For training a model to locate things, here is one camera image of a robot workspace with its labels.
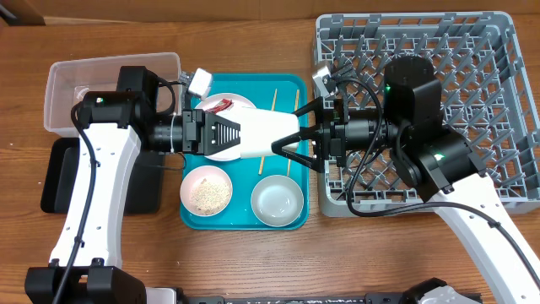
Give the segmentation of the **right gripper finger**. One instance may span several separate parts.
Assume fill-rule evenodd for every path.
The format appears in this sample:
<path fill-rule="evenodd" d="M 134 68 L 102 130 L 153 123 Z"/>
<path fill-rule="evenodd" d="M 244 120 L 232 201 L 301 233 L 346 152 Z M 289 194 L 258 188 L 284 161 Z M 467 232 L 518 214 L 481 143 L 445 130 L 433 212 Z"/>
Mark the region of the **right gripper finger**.
<path fill-rule="evenodd" d="M 306 105 L 298 108 L 297 110 L 293 111 L 293 114 L 297 117 L 302 117 L 309 112 L 313 112 L 315 118 L 323 118 L 323 111 L 324 111 L 324 98 L 318 97 L 311 102 L 307 103 Z"/>
<path fill-rule="evenodd" d="M 299 154 L 295 150 L 286 149 L 286 146 L 290 144 L 300 144 L 306 140 L 314 141 L 316 144 L 312 157 Z M 298 132 L 272 142 L 271 149 L 275 155 L 283 156 L 313 171 L 324 172 L 325 161 L 321 153 L 322 140 L 323 131 L 321 126 L 300 127 Z"/>

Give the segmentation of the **red snack wrapper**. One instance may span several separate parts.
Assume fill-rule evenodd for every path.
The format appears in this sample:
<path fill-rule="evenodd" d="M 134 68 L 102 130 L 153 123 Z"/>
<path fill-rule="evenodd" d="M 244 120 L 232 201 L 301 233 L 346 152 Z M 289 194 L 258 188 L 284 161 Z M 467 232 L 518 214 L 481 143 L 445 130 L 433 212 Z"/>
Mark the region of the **red snack wrapper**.
<path fill-rule="evenodd" d="M 214 105 L 211 108 L 208 108 L 206 112 L 210 112 L 213 114 L 217 114 L 221 111 L 228 110 L 234 105 L 233 101 L 230 99 L 222 99 L 220 102 L 218 102 L 216 105 Z"/>

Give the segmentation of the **white cup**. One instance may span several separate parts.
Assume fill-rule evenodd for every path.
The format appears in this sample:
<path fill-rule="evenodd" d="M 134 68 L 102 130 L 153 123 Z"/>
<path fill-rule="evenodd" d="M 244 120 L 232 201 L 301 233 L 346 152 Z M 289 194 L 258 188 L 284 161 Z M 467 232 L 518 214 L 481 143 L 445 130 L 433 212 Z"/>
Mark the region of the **white cup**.
<path fill-rule="evenodd" d="M 240 124 L 239 159 L 272 156 L 272 142 L 300 130 L 296 115 L 256 108 L 238 109 L 232 122 Z"/>

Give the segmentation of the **small pink bowl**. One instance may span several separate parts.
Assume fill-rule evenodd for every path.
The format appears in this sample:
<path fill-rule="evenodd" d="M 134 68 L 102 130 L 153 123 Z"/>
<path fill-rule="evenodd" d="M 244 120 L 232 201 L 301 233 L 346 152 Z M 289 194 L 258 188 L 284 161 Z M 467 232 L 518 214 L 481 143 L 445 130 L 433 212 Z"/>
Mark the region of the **small pink bowl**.
<path fill-rule="evenodd" d="M 182 206 L 191 214 L 210 217 L 221 213 L 232 199 L 229 175 L 217 166 L 199 166 L 181 182 Z"/>

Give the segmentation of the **pile of rice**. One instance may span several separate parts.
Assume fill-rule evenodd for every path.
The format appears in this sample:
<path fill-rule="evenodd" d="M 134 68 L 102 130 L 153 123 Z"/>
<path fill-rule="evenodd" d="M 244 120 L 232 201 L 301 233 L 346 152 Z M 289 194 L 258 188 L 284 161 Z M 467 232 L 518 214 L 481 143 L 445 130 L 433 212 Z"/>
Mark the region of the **pile of rice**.
<path fill-rule="evenodd" d="M 213 215 L 226 207 L 230 200 L 231 188 L 219 179 L 203 178 L 190 193 L 190 204 L 196 214 Z"/>

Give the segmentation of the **grey bowl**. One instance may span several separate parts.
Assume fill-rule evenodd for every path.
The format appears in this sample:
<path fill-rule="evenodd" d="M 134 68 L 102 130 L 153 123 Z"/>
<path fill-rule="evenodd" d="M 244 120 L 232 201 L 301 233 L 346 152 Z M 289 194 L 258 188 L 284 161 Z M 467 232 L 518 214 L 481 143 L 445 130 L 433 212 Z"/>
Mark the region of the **grey bowl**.
<path fill-rule="evenodd" d="M 265 225 L 281 228 L 294 223 L 304 210 L 304 195 L 290 177 L 267 176 L 251 193 L 251 209 Z"/>

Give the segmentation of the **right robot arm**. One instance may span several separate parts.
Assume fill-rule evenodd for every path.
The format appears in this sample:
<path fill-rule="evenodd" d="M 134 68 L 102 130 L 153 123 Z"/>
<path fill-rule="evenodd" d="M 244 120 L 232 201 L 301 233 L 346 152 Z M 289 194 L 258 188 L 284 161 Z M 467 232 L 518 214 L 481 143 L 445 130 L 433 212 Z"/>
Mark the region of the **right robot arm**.
<path fill-rule="evenodd" d="M 366 166 L 388 152 L 397 176 L 420 196 L 419 203 L 388 214 L 433 211 L 458 237 L 496 301 L 538 302 L 538 256 L 501 203 L 473 145 L 444 123 L 442 86 L 429 60 L 392 59 L 371 110 L 349 110 L 347 88 L 360 80 L 347 70 L 320 68 L 313 79 L 334 107 L 315 99 L 298 109 L 297 116 L 313 113 L 315 124 L 274 141 L 273 153 L 320 172 L 330 158 L 343 167 L 357 152 Z"/>

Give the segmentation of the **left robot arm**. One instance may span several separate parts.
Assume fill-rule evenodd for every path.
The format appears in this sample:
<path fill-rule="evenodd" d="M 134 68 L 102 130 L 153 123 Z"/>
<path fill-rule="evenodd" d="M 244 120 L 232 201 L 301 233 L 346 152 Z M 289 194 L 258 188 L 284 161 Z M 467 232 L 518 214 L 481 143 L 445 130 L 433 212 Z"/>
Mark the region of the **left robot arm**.
<path fill-rule="evenodd" d="M 45 267 L 30 268 L 24 290 L 34 303 L 180 303 L 174 287 L 147 287 L 122 270 L 127 190 L 143 150 L 213 155 L 240 142 L 240 125 L 191 107 L 213 76 L 183 73 L 183 106 L 158 111 L 159 88 L 173 84 L 144 66 L 123 66 L 113 91 L 89 91 L 73 106 L 78 168 L 67 218 Z"/>

